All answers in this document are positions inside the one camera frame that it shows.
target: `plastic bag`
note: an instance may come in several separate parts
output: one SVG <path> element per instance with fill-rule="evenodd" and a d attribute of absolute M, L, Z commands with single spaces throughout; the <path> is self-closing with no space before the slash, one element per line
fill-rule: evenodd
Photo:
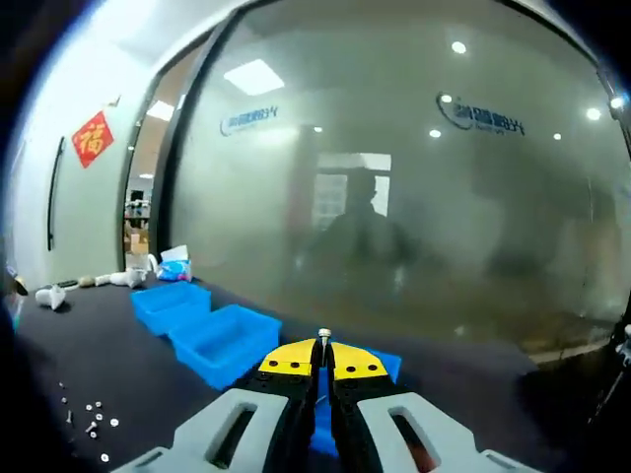
<path fill-rule="evenodd" d="M 158 267 L 158 279 L 163 281 L 190 281 L 193 279 L 190 271 L 190 259 L 177 261 L 163 261 Z"/>

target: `doorway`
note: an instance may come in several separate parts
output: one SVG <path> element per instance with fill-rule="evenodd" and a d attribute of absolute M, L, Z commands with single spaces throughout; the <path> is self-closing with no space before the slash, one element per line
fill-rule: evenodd
<path fill-rule="evenodd" d="M 129 146 L 133 154 L 123 211 L 126 268 L 146 268 L 148 265 L 148 228 L 158 154 L 199 49 L 199 46 L 192 49 L 164 74 L 149 101 L 144 119 L 136 123 L 140 130 L 135 145 Z"/>

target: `small white part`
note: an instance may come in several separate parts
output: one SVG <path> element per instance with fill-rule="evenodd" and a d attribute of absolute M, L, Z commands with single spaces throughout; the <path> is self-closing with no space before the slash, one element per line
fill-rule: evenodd
<path fill-rule="evenodd" d="M 624 105 L 624 99 L 622 97 L 614 97 L 611 99 L 611 108 L 622 108 Z"/>
<path fill-rule="evenodd" d="M 586 116 L 589 120 L 596 121 L 600 120 L 601 113 L 600 110 L 598 110 L 597 108 L 589 108 Z"/>
<path fill-rule="evenodd" d="M 465 54 L 466 46 L 464 45 L 464 43 L 456 41 L 452 43 L 452 50 L 458 54 Z"/>
<path fill-rule="evenodd" d="M 114 284 L 115 286 L 128 286 L 134 289 L 147 278 L 147 272 L 143 269 L 130 268 L 121 273 L 103 274 L 95 278 L 95 285 Z"/>
<path fill-rule="evenodd" d="M 44 307 L 57 310 L 66 299 L 66 292 L 57 285 L 49 289 L 40 289 L 35 293 L 35 301 Z"/>

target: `door handle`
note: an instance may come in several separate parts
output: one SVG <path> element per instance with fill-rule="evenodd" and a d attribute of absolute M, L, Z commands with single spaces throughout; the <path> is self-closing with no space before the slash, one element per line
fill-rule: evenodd
<path fill-rule="evenodd" d="M 55 162 L 52 165 L 52 174 L 50 175 L 50 188 L 48 189 L 48 213 L 46 216 L 46 246 L 48 247 L 48 251 L 52 250 L 52 200 L 54 198 L 55 191 L 55 180 L 57 177 L 57 168 L 59 167 L 59 159 L 63 154 L 63 150 L 65 148 L 66 138 L 64 136 L 59 140 L 59 145 L 57 146 L 57 155 L 55 156 Z"/>

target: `dark gray floor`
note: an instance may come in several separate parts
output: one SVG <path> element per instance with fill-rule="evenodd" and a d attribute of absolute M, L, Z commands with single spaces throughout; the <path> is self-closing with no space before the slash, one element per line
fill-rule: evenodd
<path fill-rule="evenodd" d="M 147 286 L 161 283 L 149 283 Z M 213 308 L 240 302 L 220 288 L 210 287 Z M 62 313 L 26 302 L 18 330 L 27 344 L 35 371 L 42 379 L 60 422 L 67 409 L 75 415 L 69 429 L 80 454 L 110 457 L 119 466 L 148 449 L 171 446 L 174 429 L 206 406 L 218 392 L 181 365 L 169 342 L 152 336 L 133 315 L 127 288 L 106 286 L 69 292 Z M 313 337 L 318 329 L 302 321 L 284 320 L 282 337 L 294 341 Z M 529 466 L 550 470 L 563 452 L 547 439 L 519 400 L 518 380 L 536 370 L 532 361 L 508 344 L 437 343 L 402 337 L 356 337 L 331 327 L 337 339 L 394 353 L 403 358 L 399 382 L 468 426 L 480 450 L 492 448 Z M 66 385 L 62 390 L 58 381 Z M 61 404 L 62 396 L 68 405 Z M 98 440 L 84 430 L 93 414 L 86 404 L 100 400 L 105 423 Z M 327 457 L 313 454 L 312 471 L 337 471 Z"/>

